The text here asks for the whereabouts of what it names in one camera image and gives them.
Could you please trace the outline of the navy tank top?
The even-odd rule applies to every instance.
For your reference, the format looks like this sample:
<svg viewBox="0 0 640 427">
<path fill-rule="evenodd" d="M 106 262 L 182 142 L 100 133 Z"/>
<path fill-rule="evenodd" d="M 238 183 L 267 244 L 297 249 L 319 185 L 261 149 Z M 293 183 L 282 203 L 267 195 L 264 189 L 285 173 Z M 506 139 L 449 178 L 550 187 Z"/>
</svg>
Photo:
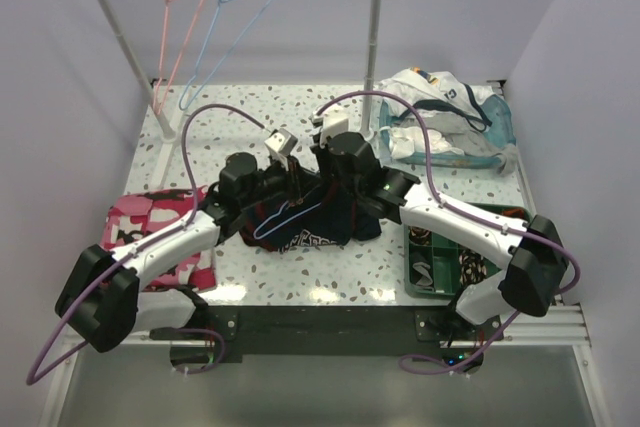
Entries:
<svg viewBox="0 0 640 427">
<path fill-rule="evenodd" d="M 380 221 L 365 212 L 339 184 L 316 187 L 304 195 L 301 204 L 291 207 L 306 208 L 318 202 L 318 209 L 263 240 L 255 240 L 254 229 L 287 202 L 279 196 L 258 203 L 246 214 L 239 234 L 248 246 L 279 253 L 294 247 L 344 246 L 350 241 L 368 242 L 380 237 Z"/>
</svg>

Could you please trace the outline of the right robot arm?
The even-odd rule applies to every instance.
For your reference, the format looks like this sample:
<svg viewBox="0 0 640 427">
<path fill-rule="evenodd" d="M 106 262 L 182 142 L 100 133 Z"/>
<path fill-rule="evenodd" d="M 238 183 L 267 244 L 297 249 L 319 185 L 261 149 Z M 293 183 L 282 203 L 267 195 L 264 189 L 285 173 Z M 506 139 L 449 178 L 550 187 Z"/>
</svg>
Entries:
<svg viewBox="0 0 640 427">
<path fill-rule="evenodd" d="M 321 176 L 339 183 L 367 214 L 443 236 L 499 268 L 455 295 L 445 316 L 452 337 L 469 339 L 482 323 L 511 311 L 547 314 L 568 267 L 549 219 L 525 222 L 439 194 L 418 177 L 383 166 L 357 132 L 315 134 L 311 150 Z"/>
</svg>

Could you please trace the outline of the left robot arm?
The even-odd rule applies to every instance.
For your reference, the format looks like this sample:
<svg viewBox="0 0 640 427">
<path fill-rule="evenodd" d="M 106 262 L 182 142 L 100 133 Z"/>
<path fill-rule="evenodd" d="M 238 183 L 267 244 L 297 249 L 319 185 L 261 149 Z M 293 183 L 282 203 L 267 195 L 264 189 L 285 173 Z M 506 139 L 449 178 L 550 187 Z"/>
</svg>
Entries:
<svg viewBox="0 0 640 427">
<path fill-rule="evenodd" d="M 82 251 L 55 312 L 98 352 L 114 349 L 134 332 L 157 328 L 196 339 L 207 327 L 207 315 L 199 309 L 202 299 L 191 290 L 151 293 L 151 282 L 235 235 L 254 206 L 298 201 L 318 183 L 317 173 L 294 157 L 261 169 L 253 155 L 233 154 L 218 181 L 178 220 L 112 250 L 94 244 Z"/>
</svg>

